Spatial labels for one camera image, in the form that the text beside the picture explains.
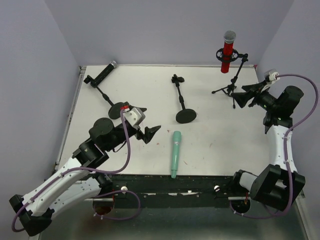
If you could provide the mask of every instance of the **wall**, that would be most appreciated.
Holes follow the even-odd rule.
[[[319,46],[320,37],[319,0],[295,0],[279,30],[258,64],[257,72],[262,80],[263,72],[275,68],[280,74],[295,73],[312,79],[320,90]],[[287,85],[302,89],[304,97],[297,106],[294,122],[302,119],[315,101],[311,85],[303,79],[286,77],[272,87],[278,96]],[[294,161],[299,173],[305,175],[304,193],[314,226],[320,226],[320,108],[305,124],[294,130],[292,138]]]
[[[293,0],[45,0],[81,65],[221,64],[227,30],[257,64]]]
[[[26,240],[9,199],[53,170],[79,70],[43,0],[2,1],[0,22],[0,238]]]

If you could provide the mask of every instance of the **microphone stand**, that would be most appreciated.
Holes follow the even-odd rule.
[[[224,60],[223,57],[230,57],[230,60]],[[215,94],[217,92],[224,92],[225,95],[227,95],[228,97],[232,98],[232,101],[233,101],[233,109],[236,108],[236,105],[235,105],[235,99],[233,96],[231,96],[231,94],[234,93],[234,90],[237,88],[237,86],[235,85],[237,79],[238,79],[238,75],[240,73],[240,70],[241,68],[243,67],[244,63],[248,61],[248,54],[245,53],[245,54],[241,54],[241,53],[238,53],[237,50],[233,49],[232,51],[232,55],[224,55],[224,52],[223,52],[223,48],[220,48],[217,52],[216,52],[216,58],[223,62],[223,63],[231,63],[235,60],[237,60],[238,58],[241,58],[241,65],[236,73],[236,75],[230,80],[231,81],[231,84],[225,86],[225,87],[222,87],[218,90],[215,90],[215,91],[212,91],[212,94]]]

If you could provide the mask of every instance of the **purple cable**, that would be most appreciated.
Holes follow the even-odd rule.
[[[61,173],[61,176],[63,177],[64,175],[70,173],[70,172],[73,172],[73,171],[76,171],[76,170],[86,170],[86,171],[91,171],[91,172],[96,172],[96,173],[101,173],[101,174],[117,174],[117,173],[120,173],[121,171],[123,171],[129,164],[129,161],[130,161],[130,155],[131,155],[131,147],[130,147],[130,138],[129,138],[129,134],[128,134],[128,129],[127,129],[127,126],[126,126],[126,121],[125,121],[125,118],[123,116],[123,113],[124,113],[124,109],[121,109],[120,111],[120,117],[121,117],[121,121],[122,121],[122,125],[123,125],[123,129],[124,129],[124,135],[125,135],[125,139],[126,139],[126,145],[127,145],[127,158],[126,158],[126,161],[125,161],[125,164],[123,165],[123,167],[121,167],[119,170],[115,170],[115,171],[103,171],[103,170],[98,170],[98,169],[95,169],[95,168],[90,168],[90,167],[74,167],[74,168],[71,168],[69,170],[66,170],[64,172]],[[19,233],[19,232],[22,232],[24,231],[25,229],[24,228],[21,228],[21,229],[16,229],[15,225],[16,225],[16,221],[19,217],[19,215],[22,213],[22,211],[30,204],[32,203],[37,197],[40,196],[40,194],[42,194],[48,187],[50,187],[53,183],[55,183],[58,179],[60,179],[61,177],[60,176],[57,176],[56,178],[54,178],[53,180],[51,180],[46,186],[44,186],[41,190],[39,190],[33,197],[31,197],[29,199],[29,201],[24,204],[18,211],[17,213],[15,214],[13,220],[12,220],[12,223],[11,223],[11,229],[13,232],[15,233]]]
[[[95,196],[94,199],[96,198],[101,198],[101,197],[105,197],[105,196],[109,196],[109,195],[113,195],[113,194],[118,194],[118,193],[129,193],[129,194],[132,194],[133,196],[135,196],[135,198],[137,199],[138,201],[138,207],[137,207],[137,211],[134,215],[132,216],[127,216],[127,217],[122,217],[122,218],[118,218],[118,217],[111,217],[111,216],[104,216],[104,215],[99,215],[98,213],[95,213],[95,215],[101,217],[101,218],[104,218],[104,219],[110,219],[110,220],[119,220],[119,221],[122,221],[122,220],[130,220],[130,219],[133,219],[135,218],[136,216],[138,216],[140,214],[140,209],[141,209],[141,202],[140,202],[140,199],[138,197],[138,195],[133,192],[133,191],[129,191],[129,190],[117,190],[117,191],[112,191],[112,192],[108,192],[108,193],[105,193],[105,194],[101,194],[101,195],[98,195],[98,196]]]
[[[298,77],[298,78],[302,78],[302,79],[305,79],[307,80],[309,83],[311,83],[311,85],[313,86],[314,88],[314,91],[315,91],[315,101],[314,101],[314,104],[313,104],[313,107],[311,109],[311,111],[303,118],[301,119],[299,122],[297,122],[296,124],[294,124],[292,127],[290,127],[286,133],[284,134],[284,138],[283,138],[283,148],[284,148],[284,160],[286,161],[286,169],[288,171],[288,177],[289,177],[289,199],[288,199],[288,204],[287,206],[285,207],[285,209],[283,210],[283,212],[271,212],[270,210],[268,210],[267,206],[265,206],[266,210],[268,211],[269,214],[271,214],[271,216],[266,216],[266,217],[255,217],[255,216],[249,216],[249,215],[244,215],[244,214],[241,214],[239,212],[236,212],[232,206],[231,206],[231,202],[230,202],[230,208],[231,210],[237,214],[237,215],[240,215],[240,216],[243,216],[245,218],[250,218],[250,219],[269,219],[269,218],[273,218],[273,217],[280,217],[280,216],[285,216],[290,208],[291,208],[291,205],[292,205],[292,201],[293,201],[293,194],[294,194],[294,183],[293,183],[293,178],[292,178],[292,173],[291,173],[291,168],[290,168],[290,164],[288,163],[288,146],[287,146],[287,140],[288,140],[288,135],[289,133],[294,129],[296,128],[297,126],[299,126],[300,124],[302,124],[305,120],[307,120],[313,113],[314,111],[316,110],[316,107],[317,107],[317,104],[318,104],[318,100],[319,100],[319,92],[318,92],[318,89],[317,89],[317,86],[316,84],[309,78],[305,77],[305,76],[302,76],[302,75],[299,75],[299,74],[281,74],[281,75],[278,75],[277,78],[281,78],[281,77]]]

